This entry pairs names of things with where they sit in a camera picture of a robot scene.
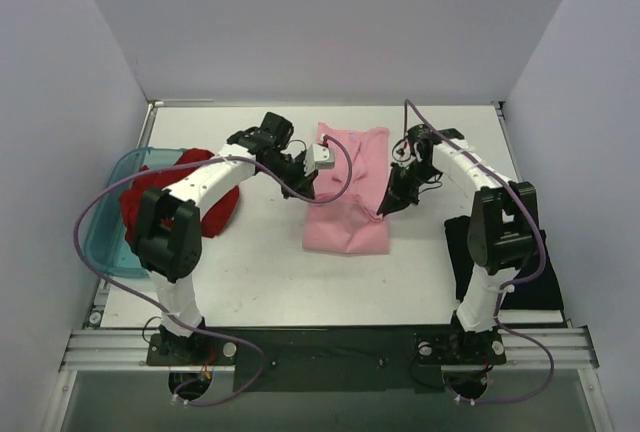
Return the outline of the pink t shirt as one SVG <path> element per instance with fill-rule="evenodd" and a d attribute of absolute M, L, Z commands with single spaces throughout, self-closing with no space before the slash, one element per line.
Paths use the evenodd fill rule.
<path fill-rule="evenodd" d="M 320 171 L 314 180 L 316 198 L 331 198 L 344 189 L 346 180 L 350 184 L 337 200 L 307 208 L 303 248 L 332 254 L 388 254 L 389 226 L 377 211 L 388 183 L 389 130 L 341 130 L 320 122 L 316 137 L 326 135 L 337 139 L 346 150 L 329 144 L 335 151 L 335 167 Z"/>

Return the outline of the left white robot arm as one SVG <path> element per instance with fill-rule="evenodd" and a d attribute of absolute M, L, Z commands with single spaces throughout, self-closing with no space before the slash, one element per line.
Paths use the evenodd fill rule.
<path fill-rule="evenodd" d="M 161 327 L 173 336 L 170 352 L 184 364 L 199 361 L 206 340 L 195 332 L 204 321 L 191 273 L 202 255 L 201 218 L 227 193 L 265 166 L 297 194 L 313 199 L 317 176 L 306 154 L 284 152 L 293 124 L 273 112 L 260 125 L 232 134 L 214 155 L 222 160 L 203 165 L 162 188 L 147 189 L 140 199 L 131 249 L 154 285 L 162 306 Z"/>

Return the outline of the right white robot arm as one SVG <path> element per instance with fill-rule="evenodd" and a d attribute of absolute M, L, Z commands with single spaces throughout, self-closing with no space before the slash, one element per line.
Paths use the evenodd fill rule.
<path fill-rule="evenodd" d="M 379 215 L 418 204 L 420 187 L 434 178 L 448 178 L 472 200 L 467 250 L 473 269 L 454 312 L 461 327 L 446 337 L 450 356 L 469 361 L 482 349 L 479 333 L 496 326 L 499 307 L 514 291 L 517 275 L 544 250 L 536 191 L 486 165 L 454 128 L 432 131 L 415 125 L 405 133 L 403 150 L 409 161 L 391 164 Z"/>

